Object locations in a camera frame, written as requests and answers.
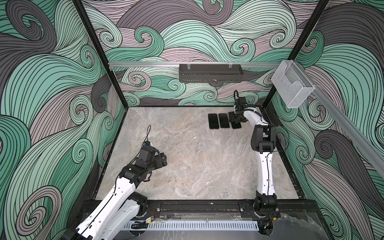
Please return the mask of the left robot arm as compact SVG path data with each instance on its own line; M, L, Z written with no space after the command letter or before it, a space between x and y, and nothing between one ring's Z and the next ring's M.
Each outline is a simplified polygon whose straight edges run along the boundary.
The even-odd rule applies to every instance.
M137 193L153 171L167 166L167 156L145 141L138 155L122 168L107 196L75 230L62 240L112 240L131 219L144 216L148 198Z

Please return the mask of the black phone case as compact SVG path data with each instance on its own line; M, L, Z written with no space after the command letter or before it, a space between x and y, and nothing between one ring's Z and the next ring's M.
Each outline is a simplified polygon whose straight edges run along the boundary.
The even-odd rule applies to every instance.
M208 114L210 130L218 130L220 128L219 118L217 114Z

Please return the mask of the purple-edged black smartphone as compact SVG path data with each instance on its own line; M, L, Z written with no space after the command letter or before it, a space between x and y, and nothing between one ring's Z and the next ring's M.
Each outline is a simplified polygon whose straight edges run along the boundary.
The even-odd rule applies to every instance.
M222 129L229 129L230 128L230 122L229 122L228 114L220 113L219 114L219 122L220 122L220 128L222 128Z

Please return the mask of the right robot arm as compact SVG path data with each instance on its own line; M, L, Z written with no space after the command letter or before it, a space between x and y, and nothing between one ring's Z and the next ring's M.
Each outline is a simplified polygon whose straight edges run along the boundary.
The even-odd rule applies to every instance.
M273 182L272 159L277 143L277 127L265 120L259 108L247 102L234 91L234 111L229 114L232 124L250 123L253 128L251 149L258 161L258 189L255 197L255 213L262 218L276 219L279 213Z

